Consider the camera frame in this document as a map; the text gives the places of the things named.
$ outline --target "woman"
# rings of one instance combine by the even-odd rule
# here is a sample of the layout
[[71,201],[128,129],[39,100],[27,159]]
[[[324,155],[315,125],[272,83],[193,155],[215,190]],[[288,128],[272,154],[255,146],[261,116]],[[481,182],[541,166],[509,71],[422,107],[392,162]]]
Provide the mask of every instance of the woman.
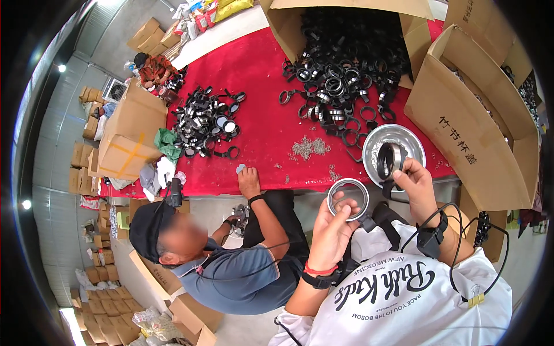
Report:
[[[437,211],[431,175],[413,159],[407,159],[404,167],[410,174],[395,171],[394,181],[408,194],[414,220],[423,224]],[[304,275],[329,275],[351,235],[351,256],[361,265],[329,295],[329,289],[316,289],[301,279],[275,320],[279,333],[270,346],[496,344],[510,322],[511,288],[500,278],[484,300],[479,300],[496,277],[482,248],[474,250],[462,239],[453,270],[458,293],[450,282],[449,270],[459,235],[441,222],[442,215],[428,223],[428,227],[442,224],[445,228],[441,253],[435,260],[418,250],[417,237],[399,253],[389,251],[391,242],[381,228],[370,233],[356,230],[358,222],[347,223],[346,219],[359,208],[353,199],[335,201],[343,196],[343,192],[334,196],[335,217],[326,201],[321,204],[305,268],[310,274]],[[397,217],[391,224],[401,237],[402,248],[416,228],[401,220]],[[469,307],[462,296],[473,306]]]
[[150,56],[138,53],[135,55],[135,66],[140,74],[142,86],[146,89],[165,83],[172,74],[177,73],[177,69],[163,55]]

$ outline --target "floor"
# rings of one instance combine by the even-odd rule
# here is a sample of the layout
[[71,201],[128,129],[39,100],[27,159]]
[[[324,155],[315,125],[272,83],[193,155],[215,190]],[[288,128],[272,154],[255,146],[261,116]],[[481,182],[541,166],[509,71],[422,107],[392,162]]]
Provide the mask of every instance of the floor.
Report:
[[[429,3],[435,18],[444,20],[447,6],[442,2],[434,0],[429,0]],[[268,23],[260,6],[242,11],[236,16],[218,23],[214,28],[201,34],[196,40],[187,43],[180,55],[173,60],[173,64],[177,68],[182,68],[222,44],[267,26]],[[457,186],[458,182],[456,181],[435,184],[435,196],[437,200],[440,202],[450,202],[455,199]],[[380,190],[374,185],[370,185],[368,190],[371,196],[370,210],[372,210],[382,197]],[[314,192],[302,192],[301,195],[295,197],[295,211],[304,231],[312,229],[317,210],[324,197],[324,194]],[[126,204],[125,199],[117,202],[122,205]],[[233,196],[193,198],[191,199],[191,213],[208,229],[210,234],[230,214],[232,207],[240,203],[245,203],[245,199]],[[412,221],[408,205],[391,202],[391,208],[396,210],[409,222]],[[509,231],[509,233],[511,244],[502,277],[513,289],[512,302],[516,306],[524,296],[526,289],[534,277],[546,237],[544,235],[533,235],[531,230],[526,230],[520,239],[517,238],[517,231]],[[154,305],[160,311],[168,311],[166,303],[145,288],[148,287],[145,279],[140,275],[128,257],[129,252],[132,250],[129,242],[116,241],[114,243],[114,256],[119,269],[121,283],[129,288],[131,294],[141,305]],[[225,246],[239,247],[241,243],[241,239],[230,237]],[[497,263],[494,265],[498,270],[501,264]],[[276,331],[273,318],[277,315],[278,311],[271,311],[258,316],[225,315],[216,332],[218,337],[216,345],[267,345],[269,339]]]

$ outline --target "red tablecloth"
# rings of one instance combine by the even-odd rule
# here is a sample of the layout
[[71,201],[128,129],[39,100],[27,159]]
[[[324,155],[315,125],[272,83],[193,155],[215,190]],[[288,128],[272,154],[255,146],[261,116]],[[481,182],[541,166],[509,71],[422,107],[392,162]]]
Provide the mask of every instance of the red tablecloth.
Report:
[[[441,23],[430,22],[429,26],[435,39],[442,31]],[[281,75],[284,59],[285,54],[270,28],[265,28],[227,43],[189,65],[181,96],[186,98],[187,93],[200,84],[204,88],[212,85],[212,93],[224,93],[224,88],[233,94],[245,91],[247,98],[240,103],[235,119],[241,129],[240,134],[231,143],[222,142],[216,148],[223,152],[230,146],[237,146],[240,148],[239,157],[235,160],[213,156],[202,158],[199,155],[192,159],[181,158],[177,171],[183,171],[187,177],[183,187],[185,195],[239,194],[236,168],[241,163],[258,169],[262,190],[286,188],[322,192],[333,184],[329,173],[331,164],[335,165],[335,172],[345,178],[357,178],[364,183],[371,181],[363,164],[354,162],[347,154],[341,139],[326,135],[318,123],[298,118],[297,111],[304,99],[294,95],[287,105],[278,103],[281,91],[302,88],[301,82],[294,80],[287,83]],[[454,174],[438,149],[404,115],[403,108],[409,93],[408,89],[400,88],[391,104],[397,115],[396,123],[406,126],[421,140],[427,167],[434,178]],[[354,112],[358,119],[363,105],[363,101],[358,100]],[[374,86],[370,88],[369,105],[377,109],[377,90]],[[167,128],[172,128],[175,123],[175,116],[171,114],[175,108],[170,107]],[[379,116],[377,121],[384,123]],[[315,126],[315,131],[309,130],[312,126]],[[288,156],[291,146],[305,135],[312,140],[322,138],[331,146],[331,151],[323,156],[312,154],[308,161],[303,161],[300,156],[297,156],[298,161],[291,161]],[[361,155],[361,150],[356,147],[350,148],[350,151],[355,157]],[[144,197],[139,181],[121,191],[103,183],[101,195]]]

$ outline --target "black hat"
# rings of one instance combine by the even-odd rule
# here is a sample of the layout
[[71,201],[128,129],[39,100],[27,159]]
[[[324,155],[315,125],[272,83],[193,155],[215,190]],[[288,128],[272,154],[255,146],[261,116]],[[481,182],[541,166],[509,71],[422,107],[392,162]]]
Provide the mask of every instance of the black hat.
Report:
[[137,209],[129,225],[131,244],[139,255],[152,263],[160,263],[160,255],[156,251],[158,235],[170,225],[173,214],[173,207],[163,201],[149,203]]
[[146,58],[148,58],[148,56],[145,53],[138,53],[135,55],[135,67],[139,70],[142,69],[144,63],[146,62]]

